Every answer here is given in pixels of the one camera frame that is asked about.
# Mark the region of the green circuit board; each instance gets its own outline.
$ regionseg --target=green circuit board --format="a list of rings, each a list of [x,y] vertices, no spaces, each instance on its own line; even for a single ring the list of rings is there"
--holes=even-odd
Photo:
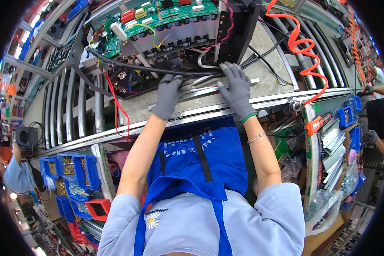
[[[106,46],[105,46],[105,52],[104,57],[106,58],[112,58],[116,55],[119,55],[120,47],[121,47],[121,39],[113,34],[111,36],[111,24],[118,21],[121,14],[109,16],[107,15],[105,19],[105,25],[104,25],[104,31],[107,32],[106,36]]]
[[[188,20],[188,19],[200,17],[200,16],[207,16],[205,19],[214,19],[216,18],[216,15],[219,14],[217,7],[210,0],[203,1],[202,5],[204,6],[205,9],[202,11],[196,11],[196,12],[192,10],[192,7],[197,5],[195,0],[192,1],[192,4],[184,5],[184,6],[179,6],[179,1],[173,1],[173,5],[174,5],[173,7],[163,9],[162,7],[158,8],[156,6],[156,3],[154,3],[150,7],[155,8],[155,13],[137,20],[137,23],[142,24],[142,21],[144,19],[152,18],[153,22],[148,24],[148,26],[151,28],[157,28],[159,26],[169,24],[169,23],[173,23],[173,26],[176,26],[179,24],[178,22],[182,22],[182,20],[187,20],[188,22],[194,22],[197,20]],[[125,24],[123,24],[122,29],[124,30],[126,29]],[[127,34],[128,38],[130,38],[147,30],[148,28],[146,27],[135,26],[125,31],[125,33]]]

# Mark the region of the green wristband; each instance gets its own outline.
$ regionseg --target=green wristband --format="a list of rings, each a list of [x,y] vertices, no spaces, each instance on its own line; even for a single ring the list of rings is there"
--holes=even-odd
[[[256,114],[256,113],[253,113],[253,114],[248,115],[245,119],[243,119],[242,121],[240,121],[240,123],[243,124],[246,120],[249,119],[249,117],[252,117],[252,116],[254,116],[254,115],[257,115],[257,114]]]

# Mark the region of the orange screwdriver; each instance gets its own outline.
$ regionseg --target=orange screwdriver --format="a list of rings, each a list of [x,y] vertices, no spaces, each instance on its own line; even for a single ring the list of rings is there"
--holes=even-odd
[[[313,121],[310,121],[306,124],[305,128],[307,130],[307,135],[313,135],[318,130],[320,130],[325,124],[328,123],[332,118],[332,113],[327,112],[322,116],[317,116]]]

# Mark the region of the silver bangle bracelet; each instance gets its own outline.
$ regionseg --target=silver bangle bracelet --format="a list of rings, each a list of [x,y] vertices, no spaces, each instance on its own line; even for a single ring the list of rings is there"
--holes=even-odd
[[[264,132],[262,132],[261,134],[259,134],[259,136],[257,136],[256,138],[254,138],[253,140],[251,140],[251,141],[248,141],[248,142],[246,142],[247,144],[250,144],[250,143],[252,143],[253,141],[255,141],[255,140],[257,140],[257,139],[259,139],[260,137],[262,137],[263,135],[265,135],[266,134],[266,131],[264,131]]]

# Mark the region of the gray work glove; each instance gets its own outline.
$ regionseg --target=gray work glove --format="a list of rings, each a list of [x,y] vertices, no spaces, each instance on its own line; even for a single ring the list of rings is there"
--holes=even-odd
[[[256,110],[249,103],[250,79],[237,64],[225,62],[219,65],[228,79],[229,89],[218,82],[220,93],[226,103],[236,112],[239,121],[245,121],[246,117],[256,113]]]
[[[175,106],[179,100],[178,88],[182,82],[182,76],[166,74],[158,84],[158,99],[152,108],[156,116],[168,120],[174,113]]]
[[[364,136],[364,140],[369,144],[374,144],[378,139],[378,135],[374,130],[368,130]]]
[[[371,95],[373,93],[374,93],[374,88],[372,86],[366,86],[366,89],[364,90],[364,92],[358,92],[357,96],[361,97],[365,95]]]

